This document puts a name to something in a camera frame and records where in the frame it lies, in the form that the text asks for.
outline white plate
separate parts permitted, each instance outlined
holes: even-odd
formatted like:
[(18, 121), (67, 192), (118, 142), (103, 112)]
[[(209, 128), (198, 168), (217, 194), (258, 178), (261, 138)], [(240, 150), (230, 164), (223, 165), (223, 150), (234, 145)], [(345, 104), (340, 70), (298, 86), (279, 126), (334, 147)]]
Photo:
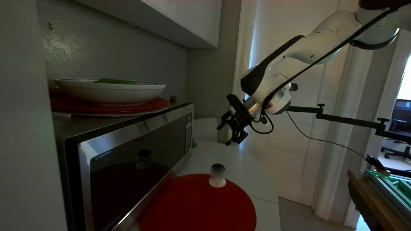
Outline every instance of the white plate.
[(97, 83), (97, 79), (54, 79), (54, 82), (68, 95), (101, 105), (130, 105), (144, 104), (155, 99), (164, 88), (162, 83), (136, 82)]

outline green object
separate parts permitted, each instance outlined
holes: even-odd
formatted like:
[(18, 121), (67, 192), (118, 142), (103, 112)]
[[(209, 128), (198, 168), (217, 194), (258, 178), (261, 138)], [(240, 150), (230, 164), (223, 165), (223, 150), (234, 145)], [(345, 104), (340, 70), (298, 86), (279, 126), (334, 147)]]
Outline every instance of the green object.
[(97, 81), (94, 81), (95, 83), (115, 83), (115, 85), (136, 85), (135, 81), (127, 81), (127, 79), (115, 79), (115, 78), (100, 78)]
[(385, 174), (375, 169), (366, 171), (390, 196), (395, 198), (404, 210), (411, 212), (411, 178), (397, 174)]

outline red round placemat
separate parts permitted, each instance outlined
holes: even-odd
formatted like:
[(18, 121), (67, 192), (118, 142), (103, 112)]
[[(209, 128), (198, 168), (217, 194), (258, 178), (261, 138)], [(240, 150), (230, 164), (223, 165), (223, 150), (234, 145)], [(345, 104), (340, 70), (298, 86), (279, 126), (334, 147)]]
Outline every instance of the red round placemat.
[(50, 99), (52, 112), (72, 113), (72, 114), (96, 114), (96, 115), (130, 115), (147, 112), (156, 112), (168, 106), (168, 100), (155, 97), (145, 104), (137, 105), (115, 105), (103, 106), (69, 96), (54, 96)]
[(235, 183), (208, 185), (209, 174), (176, 177), (140, 214), (141, 231), (254, 231), (249, 196)]

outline microwave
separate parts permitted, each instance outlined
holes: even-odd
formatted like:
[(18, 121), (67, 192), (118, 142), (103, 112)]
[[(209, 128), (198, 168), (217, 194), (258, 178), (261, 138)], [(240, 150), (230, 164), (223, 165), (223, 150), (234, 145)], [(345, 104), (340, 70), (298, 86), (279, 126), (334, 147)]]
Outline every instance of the microwave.
[(127, 118), (55, 117), (68, 230), (127, 230), (187, 159), (191, 103)]

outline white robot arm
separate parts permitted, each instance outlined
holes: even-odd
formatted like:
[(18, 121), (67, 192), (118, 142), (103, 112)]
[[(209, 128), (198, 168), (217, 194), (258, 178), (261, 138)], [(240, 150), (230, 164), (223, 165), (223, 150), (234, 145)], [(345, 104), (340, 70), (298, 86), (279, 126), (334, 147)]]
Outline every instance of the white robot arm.
[(232, 110), (222, 115), (218, 130), (228, 124), (234, 142), (246, 137), (249, 126), (261, 110), (284, 112), (291, 96), (291, 81), (312, 65), (325, 63), (347, 44), (361, 49), (380, 49), (395, 40), (399, 29), (411, 31), (411, 0), (359, 0), (356, 13), (336, 11), (309, 35), (296, 36), (270, 54), (241, 78), (241, 88), (250, 97), (240, 103), (227, 99)]

